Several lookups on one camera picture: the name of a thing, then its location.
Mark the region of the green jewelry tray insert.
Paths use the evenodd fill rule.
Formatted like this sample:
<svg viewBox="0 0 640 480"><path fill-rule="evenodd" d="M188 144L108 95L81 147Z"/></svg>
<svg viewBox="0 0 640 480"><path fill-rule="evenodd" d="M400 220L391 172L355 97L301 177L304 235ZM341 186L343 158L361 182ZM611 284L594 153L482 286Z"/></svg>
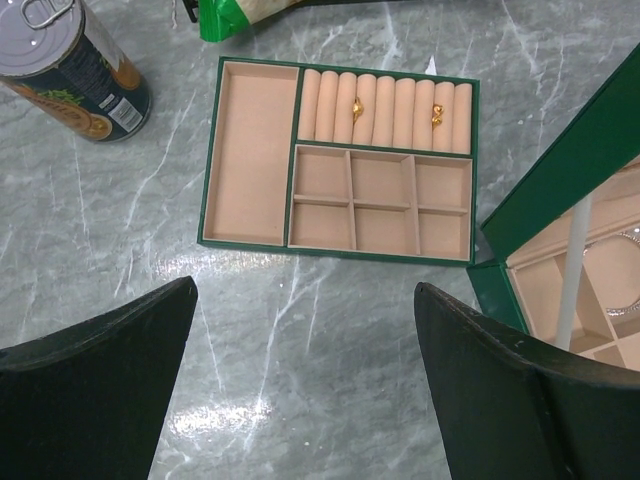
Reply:
<svg viewBox="0 0 640 480"><path fill-rule="evenodd" d="M199 243L472 265L479 93L474 79L222 58Z"/></svg>

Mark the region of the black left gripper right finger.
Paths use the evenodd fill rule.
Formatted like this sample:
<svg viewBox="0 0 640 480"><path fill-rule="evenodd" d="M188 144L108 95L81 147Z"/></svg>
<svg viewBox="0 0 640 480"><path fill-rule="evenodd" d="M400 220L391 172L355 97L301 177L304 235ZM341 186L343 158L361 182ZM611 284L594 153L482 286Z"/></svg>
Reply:
<svg viewBox="0 0 640 480"><path fill-rule="evenodd" d="M558 349L429 283L414 293L454 479L636 479L639 374Z"/></svg>

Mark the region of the silver pearl bangle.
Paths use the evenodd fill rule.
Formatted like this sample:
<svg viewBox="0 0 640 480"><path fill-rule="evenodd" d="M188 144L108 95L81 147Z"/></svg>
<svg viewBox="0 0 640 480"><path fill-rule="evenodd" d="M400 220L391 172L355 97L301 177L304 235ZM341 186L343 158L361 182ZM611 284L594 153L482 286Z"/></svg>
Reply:
<svg viewBox="0 0 640 480"><path fill-rule="evenodd" d="M632 303L629 306L625 306L625 307L619 307L619 308L606 308L606 313L610 316L610 317L618 317L618 316L624 316L627 315L631 312L637 311L640 309L640 301L637 300L634 303Z"/></svg>
<svg viewBox="0 0 640 480"><path fill-rule="evenodd" d="M639 238L635 236L633 233L629 233L629 232L616 233L607 238L597 240L587 244L584 247L582 256L586 258L590 254L590 252L594 251L595 249L600 249L600 250L604 250L605 248L616 249L622 244L629 244L629 245L634 245L635 247L639 247Z"/></svg>

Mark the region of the green jewelry box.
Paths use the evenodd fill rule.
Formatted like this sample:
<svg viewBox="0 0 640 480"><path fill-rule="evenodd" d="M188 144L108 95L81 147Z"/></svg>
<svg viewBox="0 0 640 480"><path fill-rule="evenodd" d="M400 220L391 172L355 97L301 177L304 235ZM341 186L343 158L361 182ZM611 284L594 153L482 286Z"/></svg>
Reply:
<svg viewBox="0 0 640 480"><path fill-rule="evenodd" d="M639 238L639 55L632 52L481 227L492 256L468 270L481 310L547 343L562 293L575 294L569 350L639 366L639 247L584 247L620 232Z"/></svg>

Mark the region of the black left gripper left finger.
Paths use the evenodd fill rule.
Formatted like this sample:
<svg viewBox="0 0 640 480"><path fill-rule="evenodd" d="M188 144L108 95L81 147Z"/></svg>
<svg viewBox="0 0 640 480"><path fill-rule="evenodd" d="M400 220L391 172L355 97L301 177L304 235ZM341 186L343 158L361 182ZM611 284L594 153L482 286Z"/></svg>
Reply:
<svg viewBox="0 0 640 480"><path fill-rule="evenodd" d="M2 349L2 478L147 478L197 299L178 278Z"/></svg>

